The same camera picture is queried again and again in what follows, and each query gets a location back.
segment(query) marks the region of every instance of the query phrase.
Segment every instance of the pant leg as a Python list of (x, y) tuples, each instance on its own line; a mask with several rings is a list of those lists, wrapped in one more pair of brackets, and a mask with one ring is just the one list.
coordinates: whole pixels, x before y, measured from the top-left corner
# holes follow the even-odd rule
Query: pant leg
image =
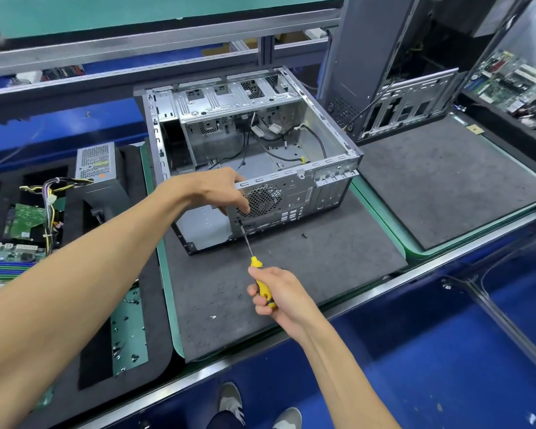
[(221, 411), (210, 420), (206, 429), (242, 429), (243, 427), (232, 412)]

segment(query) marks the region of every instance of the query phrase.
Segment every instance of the person's right hand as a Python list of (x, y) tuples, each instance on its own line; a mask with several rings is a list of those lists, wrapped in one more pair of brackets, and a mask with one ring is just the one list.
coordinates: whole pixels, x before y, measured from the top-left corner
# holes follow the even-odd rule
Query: person's right hand
[(295, 341), (302, 344), (307, 339), (306, 329), (323, 318), (314, 300), (295, 275), (284, 269), (270, 267), (257, 269), (250, 267), (248, 273), (256, 280), (265, 283), (272, 293), (278, 308), (268, 307), (266, 298), (258, 295), (258, 285), (248, 286), (248, 294), (253, 296), (256, 312), (259, 315), (271, 315), (272, 318)]

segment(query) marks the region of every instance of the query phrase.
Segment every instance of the yellow square piece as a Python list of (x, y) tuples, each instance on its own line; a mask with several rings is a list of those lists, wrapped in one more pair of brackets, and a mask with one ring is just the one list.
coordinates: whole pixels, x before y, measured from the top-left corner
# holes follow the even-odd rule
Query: yellow square piece
[(479, 125), (469, 125), (466, 127), (466, 129), (477, 135), (484, 132), (484, 129), (482, 129)]

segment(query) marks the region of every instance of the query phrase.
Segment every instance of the shoe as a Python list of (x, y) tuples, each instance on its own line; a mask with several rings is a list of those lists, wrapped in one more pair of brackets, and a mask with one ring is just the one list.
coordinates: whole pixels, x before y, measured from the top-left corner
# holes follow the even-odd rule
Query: shoe
[(288, 408), (276, 419), (272, 429), (302, 429), (302, 413), (298, 408)]
[(218, 397), (218, 412), (230, 411), (245, 426), (244, 413), (242, 411), (242, 399), (234, 382), (222, 384), (221, 393)]

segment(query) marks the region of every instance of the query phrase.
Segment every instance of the screwdriver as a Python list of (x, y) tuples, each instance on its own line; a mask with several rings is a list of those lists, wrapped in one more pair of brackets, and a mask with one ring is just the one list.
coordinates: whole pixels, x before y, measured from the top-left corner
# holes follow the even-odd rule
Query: screwdriver
[[(250, 266), (253, 266), (255, 268), (261, 268), (262, 262), (260, 262), (260, 260), (258, 260), (252, 252), (250, 242), (248, 242), (248, 237), (246, 236), (246, 232), (244, 231), (244, 227), (242, 226), (242, 224), (240, 224), (240, 229), (242, 230), (244, 240), (246, 241), (246, 244), (248, 245), (248, 251), (250, 252)], [(260, 295), (264, 296), (264, 298), (266, 298), (266, 301), (268, 301), (268, 307), (276, 308), (276, 303), (274, 303), (272, 293), (268, 286), (266, 286), (262, 281), (259, 280), (256, 280), (256, 283), (258, 284), (258, 288), (260, 289)]]

